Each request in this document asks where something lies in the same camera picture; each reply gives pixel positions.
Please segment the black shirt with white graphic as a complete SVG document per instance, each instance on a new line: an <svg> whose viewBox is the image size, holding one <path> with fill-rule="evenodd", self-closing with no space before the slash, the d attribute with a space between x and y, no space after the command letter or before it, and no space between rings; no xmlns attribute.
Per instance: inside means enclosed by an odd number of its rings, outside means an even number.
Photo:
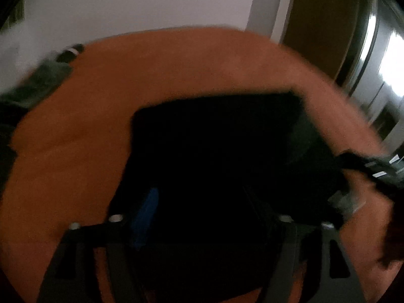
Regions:
<svg viewBox="0 0 404 303"><path fill-rule="evenodd" d="M131 152L109 212L116 302L277 301L279 217L338 230L350 187L291 93L171 100L131 121Z"/></svg>

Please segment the orange fleece bed blanket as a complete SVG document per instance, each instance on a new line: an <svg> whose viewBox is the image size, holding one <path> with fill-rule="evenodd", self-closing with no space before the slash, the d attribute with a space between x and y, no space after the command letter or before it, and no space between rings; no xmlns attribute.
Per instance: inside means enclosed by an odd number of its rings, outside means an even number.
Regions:
<svg viewBox="0 0 404 303"><path fill-rule="evenodd" d="M144 32L89 44L71 76L16 128L1 201L1 266L25 302L72 222L102 222L129 155L130 118L171 98L293 90L334 152L378 155L377 134L322 72L269 39L225 28Z"/></svg>

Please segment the brown wooden door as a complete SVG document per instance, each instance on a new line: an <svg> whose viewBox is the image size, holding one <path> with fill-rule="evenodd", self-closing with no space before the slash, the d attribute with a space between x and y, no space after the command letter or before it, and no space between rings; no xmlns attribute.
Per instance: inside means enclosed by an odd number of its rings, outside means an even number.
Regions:
<svg viewBox="0 0 404 303"><path fill-rule="evenodd" d="M283 45L335 79L352 40L360 0L293 0Z"/></svg>

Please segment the dark jeans pile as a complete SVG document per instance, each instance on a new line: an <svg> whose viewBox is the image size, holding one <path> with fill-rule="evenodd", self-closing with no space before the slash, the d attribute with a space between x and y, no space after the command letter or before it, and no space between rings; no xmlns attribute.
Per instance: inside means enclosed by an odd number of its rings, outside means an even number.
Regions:
<svg viewBox="0 0 404 303"><path fill-rule="evenodd" d="M16 105L12 102L1 101L1 153L0 153L0 185L1 193L3 193L6 183L8 182L12 167L16 159L16 152L11 147L13 133L15 132L18 124L25 117L27 109Z"/></svg>

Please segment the grey-green fleece garment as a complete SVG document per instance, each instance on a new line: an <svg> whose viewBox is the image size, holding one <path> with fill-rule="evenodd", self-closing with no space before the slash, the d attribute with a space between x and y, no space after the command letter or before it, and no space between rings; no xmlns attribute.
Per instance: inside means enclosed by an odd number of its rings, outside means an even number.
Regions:
<svg viewBox="0 0 404 303"><path fill-rule="evenodd" d="M52 94L72 73L65 62L45 60L18 86L1 94L1 102L31 109Z"/></svg>

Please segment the dark striped sock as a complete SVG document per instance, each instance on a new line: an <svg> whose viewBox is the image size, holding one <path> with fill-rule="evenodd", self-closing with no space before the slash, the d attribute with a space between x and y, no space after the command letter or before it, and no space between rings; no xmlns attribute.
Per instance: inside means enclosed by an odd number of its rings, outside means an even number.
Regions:
<svg viewBox="0 0 404 303"><path fill-rule="evenodd" d="M63 50L56 58L56 62L70 63L77 58L78 55L84 52L82 44L75 44Z"/></svg>

